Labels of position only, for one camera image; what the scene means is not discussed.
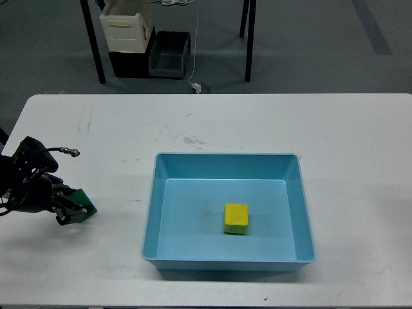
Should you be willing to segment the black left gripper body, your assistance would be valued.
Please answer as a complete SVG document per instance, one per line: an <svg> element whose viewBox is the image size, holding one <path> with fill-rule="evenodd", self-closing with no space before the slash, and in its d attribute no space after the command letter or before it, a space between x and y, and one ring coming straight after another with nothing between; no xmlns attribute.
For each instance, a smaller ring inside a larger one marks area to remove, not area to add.
<svg viewBox="0 0 412 309"><path fill-rule="evenodd" d="M12 191L8 199L8 210L28 213L53 212L53 209L59 206L55 195L62 184L62 179L44 174L24 189Z"/></svg>

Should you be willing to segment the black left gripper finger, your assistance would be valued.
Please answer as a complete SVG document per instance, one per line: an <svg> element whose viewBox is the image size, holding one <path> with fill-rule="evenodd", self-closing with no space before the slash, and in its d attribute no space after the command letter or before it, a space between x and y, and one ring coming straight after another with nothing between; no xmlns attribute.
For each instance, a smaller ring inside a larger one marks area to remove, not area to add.
<svg viewBox="0 0 412 309"><path fill-rule="evenodd" d="M51 206L54 208L75 208L77 204L70 198L70 195L75 192L75 189L60 184L52 185Z"/></svg>
<svg viewBox="0 0 412 309"><path fill-rule="evenodd" d="M56 214L57 223L61 226L81 223L88 214L87 209L84 207L74 210L67 207L63 207L62 209L53 207L53 212Z"/></svg>

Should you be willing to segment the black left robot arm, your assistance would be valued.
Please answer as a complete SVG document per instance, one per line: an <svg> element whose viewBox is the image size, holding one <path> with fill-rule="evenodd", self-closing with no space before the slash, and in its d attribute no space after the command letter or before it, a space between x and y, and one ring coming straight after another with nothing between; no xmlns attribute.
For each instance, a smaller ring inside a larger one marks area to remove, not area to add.
<svg viewBox="0 0 412 309"><path fill-rule="evenodd" d="M82 223L97 212L82 189L73 189L53 175L59 168L58 151L78 157L67 147L45 147L27 136L12 156L1 156L1 215L11 212L56 214L59 225Z"/></svg>

